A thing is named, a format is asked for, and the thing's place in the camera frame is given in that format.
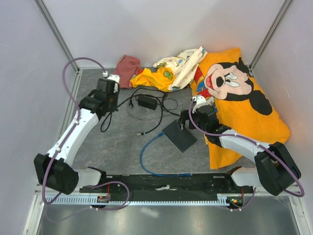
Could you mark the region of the black network switch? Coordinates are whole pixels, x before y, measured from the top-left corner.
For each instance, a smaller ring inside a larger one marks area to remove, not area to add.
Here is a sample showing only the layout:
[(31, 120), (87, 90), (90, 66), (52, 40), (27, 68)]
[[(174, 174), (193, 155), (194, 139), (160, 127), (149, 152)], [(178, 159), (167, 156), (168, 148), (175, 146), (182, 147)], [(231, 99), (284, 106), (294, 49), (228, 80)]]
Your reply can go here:
[(162, 131), (182, 153), (197, 141), (188, 130), (181, 129), (177, 120), (174, 120)]

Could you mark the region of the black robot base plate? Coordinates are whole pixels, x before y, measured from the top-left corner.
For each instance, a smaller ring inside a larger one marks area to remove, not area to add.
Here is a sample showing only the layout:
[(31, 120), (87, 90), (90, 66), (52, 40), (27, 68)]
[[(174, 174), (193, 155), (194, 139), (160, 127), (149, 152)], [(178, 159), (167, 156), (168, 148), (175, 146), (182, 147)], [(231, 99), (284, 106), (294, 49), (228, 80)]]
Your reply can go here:
[(121, 184), (124, 183), (130, 191), (129, 199), (215, 199), (218, 194), (253, 193), (250, 186), (235, 185), (229, 174), (204, 173), (191, 176), (161, 177), (151, 174), (142, 175), (106, 175), (100, 183), (118, 181), (101, 188), (79, 189), (80, 193), (109, 193), (114, 199), (124, 201), (127, 191)]

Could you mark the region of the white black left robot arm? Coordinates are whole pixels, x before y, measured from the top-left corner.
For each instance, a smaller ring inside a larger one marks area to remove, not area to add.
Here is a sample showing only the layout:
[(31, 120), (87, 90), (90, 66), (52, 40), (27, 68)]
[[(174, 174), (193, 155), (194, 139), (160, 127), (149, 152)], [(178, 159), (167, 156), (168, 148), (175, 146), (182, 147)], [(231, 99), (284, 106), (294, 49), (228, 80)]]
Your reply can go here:
[(60, 193), (69, 195), (77, 187), (89, 186), (96, 192), (107, 188), (107, 180), (101, 177), (101, 171), (93, 168), (75, 170), (74, 158), (88, 133), (108, 113), (117, 111), (120, 77), (115, 74), (100, 78), (96, 89), (79, 102), (69, 127), (48, 150), (38, 154), (34, 166), (39, 183)]

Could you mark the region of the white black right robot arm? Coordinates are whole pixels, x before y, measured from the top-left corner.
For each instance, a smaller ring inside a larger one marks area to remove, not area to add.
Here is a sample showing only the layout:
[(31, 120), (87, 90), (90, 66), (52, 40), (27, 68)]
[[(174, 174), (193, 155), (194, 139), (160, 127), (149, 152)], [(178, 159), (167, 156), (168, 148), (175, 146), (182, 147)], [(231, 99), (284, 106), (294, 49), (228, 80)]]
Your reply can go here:
[(288, 188), (297, 184), (300, 192), (289, 194), (304, 196), (299, 180), (301, 172), (286, 146), (277, 141), (266, 143), (241, 135), (227, 125), (219, 123), (211, 106), (182, 110), (179, 122), (181, 126), (189, 121), (190, 129), (202, 132), (208, 143), (219, 150), (231, 150), (254, 163), (253, 168), (239, 168), (224, 180), (224, 187), (234, 193), (241, 186), (262, 186), (271, 195), (288, 192)]

